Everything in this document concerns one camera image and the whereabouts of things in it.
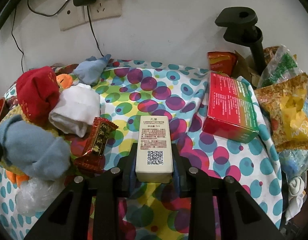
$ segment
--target red snack wrapper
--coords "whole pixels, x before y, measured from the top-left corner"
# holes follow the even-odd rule
[[[85,171],[102,173],[105,165],[105,145],[109,134],[117,128],[118,126],[108,119],[95,117],[83,151],[84,155],[76,158],[74,165]]]
[[[211,70],[222,72],[231,76],[233,67],[237,62],[237,55],[232,52],[212,51],[207,53]]]

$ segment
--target power outlet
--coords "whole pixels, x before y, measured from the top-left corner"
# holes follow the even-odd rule
[[[84,6],[85,22],[88,22],[87,7]],[[122,0],[97,0],[89,5],[89,14],[92,21],[104,18],[119,17],[122,14]]]
[[[82,6],[76,7],[71,0],[57,15],[57,18],[60,30],[65,31],[85,23],[84,9]]]

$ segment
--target clear plastic bag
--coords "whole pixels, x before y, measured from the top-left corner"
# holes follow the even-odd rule
[[[281,45],[263,71],[258,88],[267,87],[291,79],[303,71],[298,67],[287,47]]]
[[[65,178],[46,181],[31,178],[20,185],[16,194],[16,208],[20,215],[32,217],[36,212],[45,211],[65,188]]]
[[[284,150],[279,153],[279,160],[288,181],[308,170],[308,150]]]

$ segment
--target white wall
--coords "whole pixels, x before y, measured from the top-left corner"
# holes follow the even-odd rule
[[[65,0],[31,0],[32,7],[55,12]],[[286,45],[308,72],[308,15],[298,0],[123,0],[119,18],[93,23],[103,53],[118,59],[155,60],[194,67],[206,66],[206,52],[248,48],[227,43],[214,21],[221,10],[247,6],[259,18],[263,46]],[[0,31],[0,97],[21,75],[21,53],[11,37],[12,17]],[[31,13],[19,4],[14,34],[25,52],[25,69],[80,63],[99,52],[89,24],[60,32],[57,17]]]

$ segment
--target wire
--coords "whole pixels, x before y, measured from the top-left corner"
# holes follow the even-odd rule
[[[45,14],[45,13],[41,13],[41,12],[37,12],[37,11],[35,11],[34,9],[32,9],[31,7],[30,7],[30,5],[29,5],[29,0],[27,0],[27,7],[28,7],[28,9],[31,11],[31,12],[33,12],[33,13],[35,13],[35,14],[39,14],[39,15],[42,15],[42,16],[45,16],[45,17],[52,17],[52,16],[55,16],[56,14],[58,14],[58,13],[60,13],[60,11],[67,5],[67,3],[69,3],[71,0],[66,0],[66,2],[60,7],[60,9],[57,11],[57,12],[55,12],[54,14]]]
[[[99,48],[98,41],[97,41],[97,39],[95,37],[95,33],[94,33],[94,30],[93,30],[93,26],[92,26],[92,20],[90,19],[90,14],[89,14],[89,6],[87,6],[87,15],[88,15],[88,21],[89,21],[90,30],[92,31],[92,34],[94,36],[94,39],[95,39],[95,42],[96,42],[96,45],[97,45],[97,49],[99,50],[100,55],[102,55],[102,57],[104,57],[102,51]]]
[[[21,56],[21,70],[22,70],[22,72],[24,72],[24,67],[23,67],[23,65],[22,65],[22,59],[24,58],[24,52],[23,52],[23,51],[20,49],[20,47],[18,46],[18,43],[17,43],[17,41],[16,41],[16,38],[15,38],[15,36],[14,36],[14,34],[13,34],[13,28],[14,28],[14,26],[15,26],[16,11],[17,11],[17,6],[16,6],[16,8],[15,8],[14,20],[13,20],[13,22],[12,22],[12,37],[13,37],[15,43],[16,43],[16,46],[17,46],[18,50],[22,53],[22,56]]]

